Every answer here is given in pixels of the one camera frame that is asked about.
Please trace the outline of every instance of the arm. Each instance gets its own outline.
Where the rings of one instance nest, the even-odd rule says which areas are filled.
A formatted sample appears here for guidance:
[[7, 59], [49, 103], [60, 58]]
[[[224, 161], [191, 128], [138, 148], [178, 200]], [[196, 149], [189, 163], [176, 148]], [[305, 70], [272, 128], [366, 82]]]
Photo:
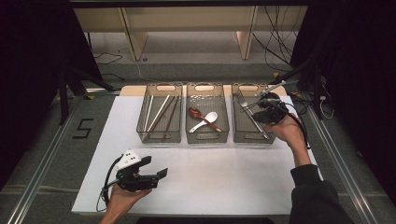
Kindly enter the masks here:
[[137, 192], [131, 192], [120, 188], [119, 185], [115, 184], [111, 190], [110, 202], [105, 213], [105, 216], [101, 220], [101, 224], [112, 224], [124, 216], [134, 204], [141, 198], [145, 197], [151, 192], [151, 189], [140, 190]]
[[291, 175], [295, 189], [291, 193], [290, 223], [353, 223], [338, 201], [329, 181], [322, 181], [318, 167], [311, 163], [303, 132], [294, 119], [286, 116], [278, 124], [265, 127], [291, 148], [295, 168]]

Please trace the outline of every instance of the transparent gray bin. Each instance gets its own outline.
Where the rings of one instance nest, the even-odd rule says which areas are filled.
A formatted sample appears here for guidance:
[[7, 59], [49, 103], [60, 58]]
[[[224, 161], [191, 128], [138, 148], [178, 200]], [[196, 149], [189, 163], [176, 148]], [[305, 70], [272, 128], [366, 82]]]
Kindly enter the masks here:
[[[195, 132], [189, 130], [202, 120], [189, 115], [189, 108], [198, 108], [205, 117], [209, 112], [216, 112], [218, 118], [213, 122], [221, 129], [216, 132], [209, 125], [204, 125]], [[186, 133], [189, 144], [226, 143], [230, 126], [228, 123], [227, 106], [221, 83], [188, 83], [186, 98]]]
[[[248, 116], [248, 111], [240, 105], [236, 94], [240, 91], [248, 105], [254, 104], [260, 100], [260, 92], [266, 90], [266, 84], [252, 83], [234, 83], [233, 84], [233, 141], [235, 143], [257, 143], [257, 144], [273, 144], [276, 137], [273, 133], [267, 133], [269, 139], [265, 138], [259, 131], [257, 126]], [[252, 113], [261, 111], [255, 105], [250, 108]]]
[[149, 83], [147, 85], [136, 127], [142, 143], [179, 143], [181, 141], [182, 91], [182, 83]]

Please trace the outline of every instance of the fork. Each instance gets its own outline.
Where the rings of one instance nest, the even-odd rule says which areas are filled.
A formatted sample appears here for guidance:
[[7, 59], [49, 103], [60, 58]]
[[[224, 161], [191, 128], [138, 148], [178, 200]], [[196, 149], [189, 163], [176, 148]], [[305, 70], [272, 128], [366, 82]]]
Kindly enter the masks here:
[[268, 133], [262, 128], [262, 126], [260, 125], [259, 122], [257, 122], [253, 117], [253, 112], [251, 112], [251, 110], [248, 107], [248, 102], [245, 100], [244, 95], [242, 94], [242, 92], [240, 90], [238, 90], [238, 92], [235, 94], [236, 97], [238, 98], [238, 103], [242, 106], [242, 108], [244, 108], [245, 113], [247, 114], [247, 116], [251, 119], [251, 121], [253, 121], [254, 125], [256, 125], [257, 129], [260, 131], [260, 133], [262, 133], [262, 136], [266, 139], [270, 139], [268, 136]]

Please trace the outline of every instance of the black stand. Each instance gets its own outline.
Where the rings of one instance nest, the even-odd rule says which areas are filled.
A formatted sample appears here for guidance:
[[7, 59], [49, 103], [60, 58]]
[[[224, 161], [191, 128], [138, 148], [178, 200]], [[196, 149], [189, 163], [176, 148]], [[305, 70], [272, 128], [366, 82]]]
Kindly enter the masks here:
[[120, 88], [114, 88], [106, 84], [104, 81], [99, 80], [84, 71], [76, 67], [66, 67], [61, 69], [59, 76], [58, 76], [58, 85], [59, 85], [59, 95], [61, 98], [61, 122], [60, 125], [64, 124], [69, 115], [69, 106], [67, 103], [67, 92], [66, 92], [66, 85], [70, 88], [70, 90], [75, 95], [83, 95], [87, 92], [84, 85], [82, 85], [81, 80], [86, 79], [90, 82], [104, 88], [107, 91], [119, 91]]
[[320, 112], [320, 95], [322, 92], [321, 77], [324, 75], [322, 74], [324, 62], [329, 60], [329, 55], [331, 55], [332, 50], [334, 50], [336, 42], [339, 41], [339, 36], [345, 27], [344, 23], [347, 23], [350, 10], [352, 10], [352, 6], [354, 6], [353, 2], [354, 0], [343, 0], [340, 6], [333, 10], [332, 16], [320, 35], [316, 47], [306, 61], [295, 67], [283, 77], [277, 78], [275, 81], [269, 83], [269, 85], [275, 85], [282, 80], [287, 80], [301, 73], [302, 75], [297, 83], [297, 88], [300, 91], [307, 91], [309, 87], [313, 85], [314, 110], [320, 119], [322, 119]]

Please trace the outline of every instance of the white tabletop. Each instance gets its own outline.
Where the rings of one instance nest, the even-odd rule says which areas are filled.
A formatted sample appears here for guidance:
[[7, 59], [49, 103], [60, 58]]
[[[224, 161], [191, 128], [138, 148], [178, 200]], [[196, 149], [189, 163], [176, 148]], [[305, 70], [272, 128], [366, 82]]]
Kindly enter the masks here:
[[[281, 96], [281, 100], [291, 104], [288, 96]], [[179, 144], [143, 144], [136, 132], [142, 102], [143, 97], [138, 96], [116, 97], [72, 212], [97, 214], [96, 203], [107, 171], [130, 148], [141, 158], [152, 157], [150, 164], [141, 167], [141, 175], [168, 168], [167, 177], [130, 210], [131, 214], [248, 217], [290, 213], [294, 188], [290, 169], [294, 162], [286, 143], [276, 139], [272, 145], [236, 144], [230, 123], [224, 144], [189, 145], [184, 125]], [[230, 98], [226, 104], [231, 120]], [[316, 163], [311, 150], [309, 153]], [[113, 171], [109, 181], [115, 176]], [[105, 203], [101, 200], [98, 207], [105, 208]]]

